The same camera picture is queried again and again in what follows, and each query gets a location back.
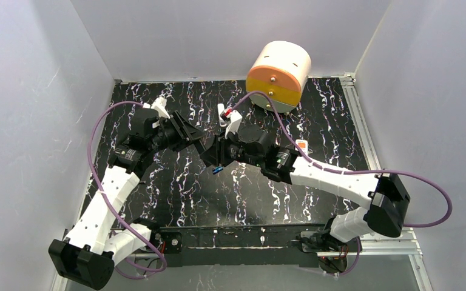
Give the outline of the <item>white air conditioner remote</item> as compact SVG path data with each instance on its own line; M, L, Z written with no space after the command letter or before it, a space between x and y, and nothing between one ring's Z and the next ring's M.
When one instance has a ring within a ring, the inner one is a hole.
M306 154L309 153L309 146L308 146L308 141L307 140L303 140L303 139L296 139L296 144L298 145L298 147Z

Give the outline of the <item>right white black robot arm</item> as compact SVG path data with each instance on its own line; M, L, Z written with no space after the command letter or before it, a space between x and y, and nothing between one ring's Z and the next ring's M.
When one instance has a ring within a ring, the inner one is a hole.
M297 149L277 145L255 125L215 135L200 151L200 158L216 168L234 161L256 166L274 182L312 187L358 205L329 219L322 230L295 239L292 243L303 252L340 250L352 239L370 233L390 238L402 233L410 196L397 174L354 174L338 167L329 172Z

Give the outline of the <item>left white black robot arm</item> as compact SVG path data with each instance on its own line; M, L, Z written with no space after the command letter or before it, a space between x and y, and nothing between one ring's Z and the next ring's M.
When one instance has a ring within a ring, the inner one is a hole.
M109 165L98 190L79 221L62 239L54 239L48 249L56 271L64 278L101 290L110 280L116 264L141 247L161 255L149 241L152 234L148 219L138 218L125 224L113 237L115 221L124 222L118 212L139 185L154 155L169 149L179 152L195 146L203 152L204 132L194 127L177 111L139 109L131 129L123 135L109 158Z

